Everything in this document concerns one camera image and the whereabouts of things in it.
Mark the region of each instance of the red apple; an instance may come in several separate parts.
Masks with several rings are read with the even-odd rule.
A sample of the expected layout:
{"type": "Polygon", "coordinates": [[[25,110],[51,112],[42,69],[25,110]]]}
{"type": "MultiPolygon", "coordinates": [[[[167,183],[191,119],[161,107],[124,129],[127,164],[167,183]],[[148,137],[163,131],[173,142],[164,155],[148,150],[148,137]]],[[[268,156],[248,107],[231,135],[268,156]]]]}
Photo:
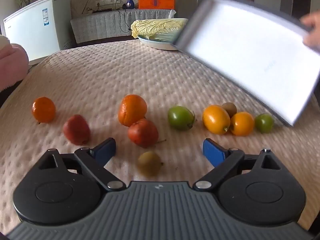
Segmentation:
{"type": "Polygon", "coordinates": [[[84,145],[90,140],[90,128],[79,114],[70,117],[63,125],[64,136],[74,145],[84,145]]]}

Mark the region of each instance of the finger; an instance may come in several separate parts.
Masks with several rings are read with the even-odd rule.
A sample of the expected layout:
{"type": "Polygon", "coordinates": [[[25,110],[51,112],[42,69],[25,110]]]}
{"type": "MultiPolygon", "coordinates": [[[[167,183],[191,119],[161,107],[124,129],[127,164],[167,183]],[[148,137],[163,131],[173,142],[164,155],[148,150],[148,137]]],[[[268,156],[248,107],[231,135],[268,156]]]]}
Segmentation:
{"type": "Polygon", "coordinates": [[[309,47],[320,45],[320,30],[312,31],[303,39],[303,43],[309,47]]]}
{"type": "Polygon", "coordinates": [[[308,14],[303,16],[300,21],[306,26],[314,26],[317,22],[317,17],[314,14],[308,14]]]}

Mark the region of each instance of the wall outlet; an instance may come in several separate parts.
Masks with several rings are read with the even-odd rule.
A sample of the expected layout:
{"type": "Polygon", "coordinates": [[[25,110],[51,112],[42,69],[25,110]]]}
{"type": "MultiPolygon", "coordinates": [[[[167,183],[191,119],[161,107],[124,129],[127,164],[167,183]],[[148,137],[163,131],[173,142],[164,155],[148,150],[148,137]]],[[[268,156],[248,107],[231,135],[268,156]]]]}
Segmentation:
{"type": "Polygon", "coordinates": [[[116,4],[116,3],[120,3],[120,0],[98,0],[96,1],[96,6],[99,7],[104,6],[104,5],[109,5],[109,4],[116,4]]]}

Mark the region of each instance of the pink pillow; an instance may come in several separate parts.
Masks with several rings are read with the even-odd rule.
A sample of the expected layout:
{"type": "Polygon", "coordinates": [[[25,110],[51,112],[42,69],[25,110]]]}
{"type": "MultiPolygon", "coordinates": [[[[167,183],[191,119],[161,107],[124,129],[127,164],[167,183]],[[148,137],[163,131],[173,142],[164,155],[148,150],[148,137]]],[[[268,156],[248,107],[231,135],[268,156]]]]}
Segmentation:
{"type": "Polygon", "coordinates": [[[28,64],[28,55],[20,45],[8,44],[0,49],[0,91],[24,79],[28,64]]]}

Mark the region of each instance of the metal screw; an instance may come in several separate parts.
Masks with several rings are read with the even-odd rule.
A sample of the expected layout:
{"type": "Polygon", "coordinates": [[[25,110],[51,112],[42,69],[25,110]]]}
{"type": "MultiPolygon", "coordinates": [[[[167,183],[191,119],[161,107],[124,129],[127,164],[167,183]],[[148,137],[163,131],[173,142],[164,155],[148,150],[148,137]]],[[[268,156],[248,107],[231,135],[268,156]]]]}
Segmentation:
{"type": "Polygon", "coordinates": [[[206,180],[201,180],[201,181],[196,182],[196,187],[199,189],[207,189],[211,186],[212,186],[212,184],[206,180]]]}
{"type": "Polygon", "coordinates": [[[119,181],[119,180],[113,180],[108,182],[107,186],[110,189],[120,189],[123,187],[123,183],[122,181],[119,181]]]}

